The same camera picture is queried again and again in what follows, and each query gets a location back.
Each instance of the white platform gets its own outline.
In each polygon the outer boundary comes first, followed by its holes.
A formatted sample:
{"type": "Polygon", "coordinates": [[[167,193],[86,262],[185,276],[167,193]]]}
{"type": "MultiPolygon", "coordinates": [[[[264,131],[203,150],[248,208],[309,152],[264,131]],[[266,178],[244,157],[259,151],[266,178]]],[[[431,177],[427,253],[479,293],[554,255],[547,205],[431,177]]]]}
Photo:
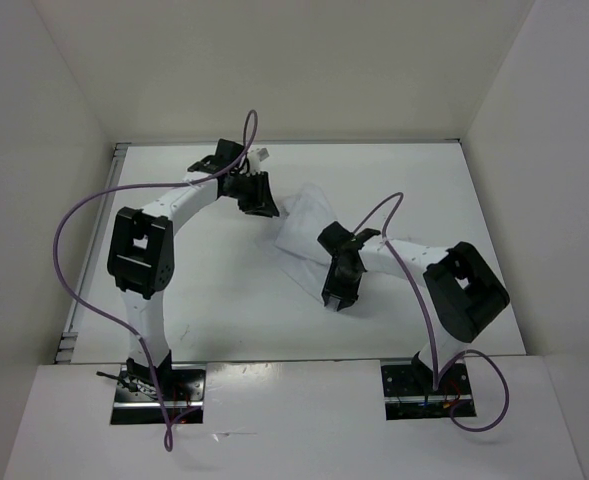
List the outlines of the white platform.
{"type": "MultiPolygon", "coordinates": [[[[538,357],[496,359],[505,421],[469,434],[449,419],[386,421],[379,362],[209,365],[202,425],[110,426],[114,365],[39,368],[6,480],[583,478],[538,357]]],[[[468,361],[480,425],[502,405],[494,372],[468,361]]]]}
{"type": "MultiPolygon", "coordinates": [[[[325,191],[341,223],[353,227],[385,196],[406,201],[392,236],[432,246],[474,244],[499,274],[498,263],[457,143],[264,145],[274,197],[305,182],[325,191]]],[[[130,147],[115,183],[176,181],[213,145],[130,147]]],[[[115,213],[139,207],[159,190],[115,196],[97,239],[82,294],[118,315],[124,307],[106,262],[115,213]]],[[[383,215],[371,226],[379,227],[383,215]]],[[[177,235],[176,271],[165,294],[166,334],[175,361],[316,360],[407,357],[425,343],[423,319],[407,282],[367,275],[358,303],[330,313],[281,272],[257,247],[269,219],[243,215],[222,198],[177,235]]],[[[128,333],[78,308],[73,363],[124,362],[128,333]]],[[[489,354],[524,354],[510,308],[478,338],[489,354]]]]}

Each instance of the mounting base plate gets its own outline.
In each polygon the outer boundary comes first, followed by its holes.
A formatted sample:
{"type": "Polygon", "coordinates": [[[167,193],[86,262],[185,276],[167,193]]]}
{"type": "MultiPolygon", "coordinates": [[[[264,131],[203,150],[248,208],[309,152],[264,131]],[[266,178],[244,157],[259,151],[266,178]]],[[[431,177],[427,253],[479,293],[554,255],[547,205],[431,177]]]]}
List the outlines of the mounting base plate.
{"type": "Polygon", "coordinates": [[[472,387],[467,367],[456,363],[443,376],[440,388],[428,395],[415,379],[411,359],[381,362],[387,420],[449,417],[450,408],[464,402],[454,411],[455,417],[475,417],[472,387]]]}
{"type": "MultiPolygon", "coordinates": [[[[187,414],[180,423],[203,423],[205,397],[205,365],[172,364],[173,392],[166,393],[163,402],[170,419],[183,413],[187,407],[201,407],[187,414]]],[[[121,376],[127,380],[127,367],[121,367],[121,376]]],[[[119,382],[114,394],[111,425],[141,425],[163,423],[156,392],[148,385],[138,384],[136,391],[119,382]]]]}

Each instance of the black joint housing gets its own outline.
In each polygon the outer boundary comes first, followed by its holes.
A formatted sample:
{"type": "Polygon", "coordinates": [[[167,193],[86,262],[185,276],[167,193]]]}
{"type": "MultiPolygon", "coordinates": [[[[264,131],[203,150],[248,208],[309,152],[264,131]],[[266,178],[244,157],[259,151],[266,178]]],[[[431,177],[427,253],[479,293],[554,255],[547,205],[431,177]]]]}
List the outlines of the black joint housing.
{"type": "Polygon", "coordinates": [[[223,183],[223,195],[235,198],[238,208],[248,215],[279,216],[278,207],[272,198],[267,172],[228,175],[223,183]]]}
{"type": "MultiPolygon", "coordinates": [[[[214,155],[208,155],[196,162],[188,172],[215,174],[229,167],[243,153],[243,145],[221,138],[214,155]]],[[[234,168],[226,175],[218,177],[218,196],[235,198],[238,208],[248,215],[278,217],[279,211],[272,198],[267,172],[242,173],[234,168]]]]}
{"type": "Polygon", "coordinates": [[[116,214],[107,271],[123,291],[132,290],[149,300],[164,290],[174,274],[174,228],[165,216],[123,207],[116,214]],[[145,246],[134,240],[147,239],[145,246]]]}
{"type": "Polygon", "coordinates": [[[323,303],[330,299],[338,300],[337,310],[350,307],[358,300],[358,288],[365,267],[359,250],[370,238],[381,232],[371,228],[354,234],[340,223],[334,222],[321,232],[318,242],[332,256],[330,270],[323,285],[323,303]]]}
{"type": "Polygon", "coordinates": [[[472,342],[510,303],[505,287],[466,242],[429,265],[423,277],[441,324],[461,342],[472,342]],[[458,280],[466,280],[467,285],[458,280]]]}
{"type": "MultiPolygon", "coordinates": [[[[243,153],[243,145],[232,142],[231,140],[219,139],[216,144],[216,151],[214,155],[208,155],[190,166],[188,172],[203,172],[210,175],[220,172],[226,167],[229,167],[234,160],[236,160],[241,153],[243,153]]],[[[222,178],[219,178],[218,196],[223,195],[222,178]]]]}

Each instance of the white connector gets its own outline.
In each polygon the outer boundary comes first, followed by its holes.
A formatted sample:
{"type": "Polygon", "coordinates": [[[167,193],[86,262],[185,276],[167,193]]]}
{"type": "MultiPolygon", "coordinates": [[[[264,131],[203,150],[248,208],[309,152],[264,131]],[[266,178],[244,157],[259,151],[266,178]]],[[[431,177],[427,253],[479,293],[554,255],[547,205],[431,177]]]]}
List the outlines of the white connector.
{"type": "Polygon", "coordinates": [[[249,173],[258,173],[261,171],[261,162],[267,159],[270,156],[270,153],[267,151],[267,148],[259,148],[257,150],[252,150],[250,153],[247,154],[247,160],[250,164],[250,171],[249,173]]]}

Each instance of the robotic arm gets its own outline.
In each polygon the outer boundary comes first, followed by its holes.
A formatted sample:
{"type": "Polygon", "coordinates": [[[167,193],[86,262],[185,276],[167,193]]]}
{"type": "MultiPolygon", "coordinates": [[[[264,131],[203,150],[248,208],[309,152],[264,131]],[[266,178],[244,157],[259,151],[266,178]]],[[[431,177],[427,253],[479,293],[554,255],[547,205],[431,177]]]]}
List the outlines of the robotic arm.
{"type": "MultiPolygon", "coordinates": [[[[365,229],[358,234],[338,222],[326,227],[319,243],[332,256],[323,287],[325,305],[337,310],[358,299],[361,276],[366,271],[381,272],[406,279],[407,276],[380,232],[365,229]]],[[[427,288],[439,322],[434,323],[438,364],[442,367],[467,346],[501,313],[509,295],[479,252],[460,242],[450,249],[425,247],[390,240],[417,284],[427,288]]],[[[414,357],[413,365],[424,386],[432,385],[430,344],[414,357]]]]}
{"type": "MultiPolygon", "coordinates": [[[[268,174],[261,171],[261,161],[269,156],[264,148],[250,152],[239,169],[190,185],[223,170],[242,151],[240,144],[219,140],[214,155],[188,169],[185,187],[170,190],[140,209],[124,207],[116,215],[107,269],[122,292],[127,322],[144,338],[162,385],[172,374],[163,293],[174,273],[174,235],[203,207],[223,196],[235,198],[246,214],[279,215],[268,174]]],[[[127,370],[133,379],[150,383],[147,359],[134,336],[130,336],[127,370]]]]}

